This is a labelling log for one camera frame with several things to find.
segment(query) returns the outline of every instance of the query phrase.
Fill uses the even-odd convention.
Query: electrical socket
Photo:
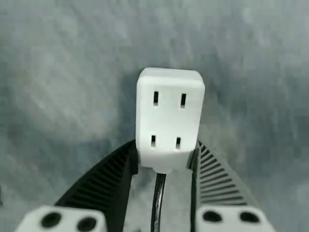
[[[196,232],[275,232],[264,213],[251,206],[204,205],[196,212]]]
[[[105,216],[97,210],[41,206],[28,212],[15,232],[107,232]]]
[[[196,71],[145,68],[137,82],[136,147],[157,173],[186,169],[197,143],[205,94]]]

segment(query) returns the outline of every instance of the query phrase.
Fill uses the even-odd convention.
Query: white plug adapter
[[[105,216],[97,210],[41,206],[28,212],[15,232],[107,232]]]
[[[204,205],[195,216],[196,232],[276,232],[264,213],[251,206]]]
[[[145,68],[137,82],[136,148],[157,173],[186,169],[197,144],[205,94],[196,71]]]

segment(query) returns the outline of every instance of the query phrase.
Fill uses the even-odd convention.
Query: black cable
[[[154,201],[151,213],[150,232],[160,232],[161,206],[166,174],[157,174],[154,188]]]

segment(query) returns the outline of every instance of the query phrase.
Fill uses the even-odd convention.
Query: grey fabric surface
[[[309,229],[309,1],[0,1],[3,231],[52,204],[134,138],[147,66],[206,83],[200,139],[280,232]],[[154,174],[132,183],[125,231],[149,231]],[[190,174],[168,177],[162,231],[189,231]]]

